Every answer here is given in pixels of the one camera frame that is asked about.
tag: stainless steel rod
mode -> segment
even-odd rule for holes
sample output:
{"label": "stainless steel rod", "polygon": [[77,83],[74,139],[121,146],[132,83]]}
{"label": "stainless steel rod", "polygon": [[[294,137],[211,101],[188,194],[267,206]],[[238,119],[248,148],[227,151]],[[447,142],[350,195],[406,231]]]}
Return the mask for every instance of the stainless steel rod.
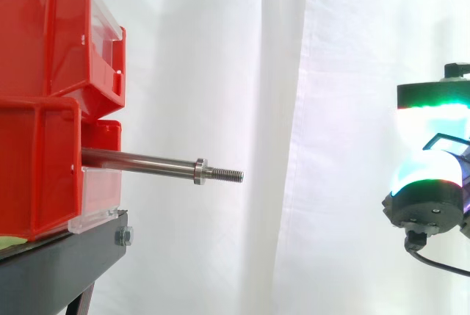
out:
{"label": "stainless steel rod", "polygon": [[206,159],[198,159],[196,162],[191,162],[97,148],[82,148],[82,164],[88,167],[129,170],[132,172],[192,179],[195,184],[199,185],[204,184],[206,179],[241,183],[244,177],[243,172],[236,170],[221,170],[220,168],[208,167]]}

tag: bolt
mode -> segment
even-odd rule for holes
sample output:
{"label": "bolt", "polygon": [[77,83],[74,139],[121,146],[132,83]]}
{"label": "bolt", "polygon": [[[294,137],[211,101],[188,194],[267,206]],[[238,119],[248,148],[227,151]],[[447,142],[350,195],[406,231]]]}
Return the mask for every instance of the bolt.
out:
{"label": "bolt", "polygon": [[238,170],[208,167],[206,159],[198,159],[196,161],[194,184],[203,185],[206,179],[242,183],[244,176],[244,173]]}
{"label": "bolt", "polygon": [[134,241],[134,229],[130,226],[120,227],[116,233],[117,243],[121,247],[128,247]]}

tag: white curtain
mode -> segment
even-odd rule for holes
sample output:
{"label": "white curtain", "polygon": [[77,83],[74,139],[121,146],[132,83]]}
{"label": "white curtain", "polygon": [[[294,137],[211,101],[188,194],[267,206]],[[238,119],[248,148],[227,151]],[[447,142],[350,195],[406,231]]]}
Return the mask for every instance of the white curtain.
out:
{"label": "white curtain", "polygon": [[[468,313],[469,282],[408,256],[380,202],[407,153],[395,87],[470,59],[469,0],[104,1],[128,35],[123,150],[246,180],[125,173],[134,244],[90,314]],[[454,232],[424,253],[470,268]]]}

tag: hex bolt head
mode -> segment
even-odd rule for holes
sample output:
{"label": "hex bolt head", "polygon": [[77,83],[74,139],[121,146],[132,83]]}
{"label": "hex bolt head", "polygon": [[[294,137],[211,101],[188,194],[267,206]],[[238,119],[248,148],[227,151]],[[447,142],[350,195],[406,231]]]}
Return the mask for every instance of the hex bolt head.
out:
{"label": "hex bolt head", "polygon": [[116,242],[121,247],[128,247],[134,241],[134,229],[131,226],[120,227],[116,232]]}

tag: black metal stand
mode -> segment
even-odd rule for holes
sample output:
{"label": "black metal stand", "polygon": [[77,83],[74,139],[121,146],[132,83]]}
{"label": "black metal stand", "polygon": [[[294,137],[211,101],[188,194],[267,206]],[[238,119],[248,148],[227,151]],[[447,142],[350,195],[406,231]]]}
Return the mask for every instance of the black metal stand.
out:
{"label": "black metal stand", "polygon": [[126,253],[127,211],[82,234],[63,233],[0,250],[0,314],[85,315],[93,284]]}

